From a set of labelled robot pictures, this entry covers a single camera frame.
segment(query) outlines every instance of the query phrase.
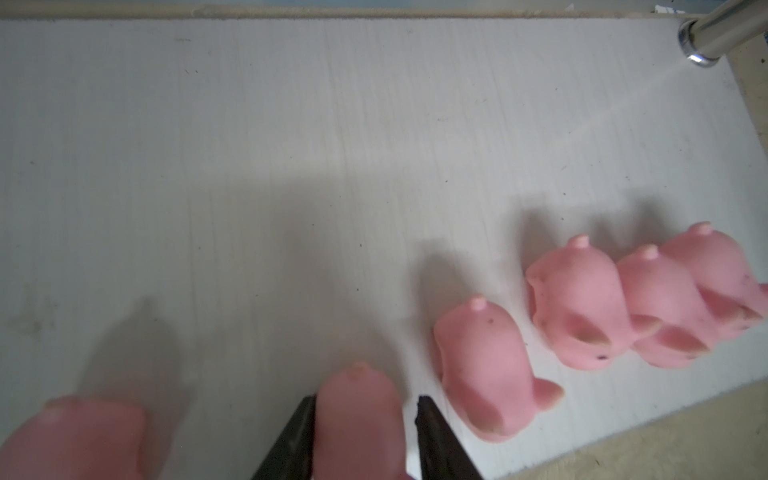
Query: white surface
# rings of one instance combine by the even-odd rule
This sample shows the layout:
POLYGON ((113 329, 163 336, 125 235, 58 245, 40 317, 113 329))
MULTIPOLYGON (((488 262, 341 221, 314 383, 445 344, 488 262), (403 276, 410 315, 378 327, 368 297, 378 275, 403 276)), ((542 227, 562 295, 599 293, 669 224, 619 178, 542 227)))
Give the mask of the white surface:
POLYGON ((106 391, 155 413, 162 478, 248 478, 362 357, 402 387, 411 472, 426 393, 490 479, 768 376, 764 326, 689 369, 577 372, 525 312, 520 256, 547 230, 617 255, 709 219, 768 278, 768 162, 727 63, 696 68, 676 29, 0 23, 0 437, 106 391), (426 318, 469 290, 567 392, 502 445, 429 367, 426 318))

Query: metal pipe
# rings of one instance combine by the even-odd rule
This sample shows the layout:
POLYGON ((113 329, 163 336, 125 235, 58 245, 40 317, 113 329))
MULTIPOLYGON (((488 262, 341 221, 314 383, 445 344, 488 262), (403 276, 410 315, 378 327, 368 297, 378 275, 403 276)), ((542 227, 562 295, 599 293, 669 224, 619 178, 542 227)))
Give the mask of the metal pipe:
POLYGON ((691 61, 710 67, 731 48, 766 30, 768 0, 729 0, 709 15, 684 23, 677 39, 691 61))

